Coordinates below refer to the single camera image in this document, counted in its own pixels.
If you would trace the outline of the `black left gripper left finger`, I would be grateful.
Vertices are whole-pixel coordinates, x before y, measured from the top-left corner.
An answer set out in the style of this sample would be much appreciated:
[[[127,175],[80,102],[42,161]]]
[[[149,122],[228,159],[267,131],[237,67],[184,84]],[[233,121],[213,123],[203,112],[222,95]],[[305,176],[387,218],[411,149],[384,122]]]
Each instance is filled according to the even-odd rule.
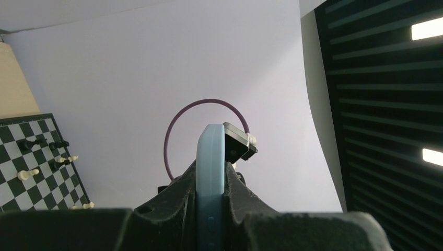
[[[196,162],[149,201],[134,209],[142,250],[196,250]]]

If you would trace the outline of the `phone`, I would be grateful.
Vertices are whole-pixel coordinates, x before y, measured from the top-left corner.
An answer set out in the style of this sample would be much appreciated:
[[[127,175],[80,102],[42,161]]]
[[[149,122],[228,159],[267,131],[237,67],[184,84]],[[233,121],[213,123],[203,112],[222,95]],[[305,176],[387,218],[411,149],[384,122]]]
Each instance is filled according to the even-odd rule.
[[[209,124],[200,135],[195,161],[198,250],[224,249],[225,128]]]

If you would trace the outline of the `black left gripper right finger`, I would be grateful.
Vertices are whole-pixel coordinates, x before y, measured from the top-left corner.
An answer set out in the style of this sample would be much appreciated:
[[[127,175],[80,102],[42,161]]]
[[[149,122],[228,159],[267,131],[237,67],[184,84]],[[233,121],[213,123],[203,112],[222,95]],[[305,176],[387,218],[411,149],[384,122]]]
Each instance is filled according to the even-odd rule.
[[[375,218],[364,212],[280,213],[225,165],[225,250],[391,250]]]

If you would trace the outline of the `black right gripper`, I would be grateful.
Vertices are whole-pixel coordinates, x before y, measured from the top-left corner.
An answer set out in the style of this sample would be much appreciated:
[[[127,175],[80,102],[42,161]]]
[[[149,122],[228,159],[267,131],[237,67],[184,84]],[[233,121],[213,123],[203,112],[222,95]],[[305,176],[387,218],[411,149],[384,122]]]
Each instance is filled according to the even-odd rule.
[[[169,185],[158,187],[158,193],[165,191],[172,185],[181,181],[191,180],[195,184],[195,191],[198,194],[246,194],[247,187],[237,177],[237,173],[230,163],[200,165],[192,163],[192,165],[183,173],[183,175],[174,178]]]

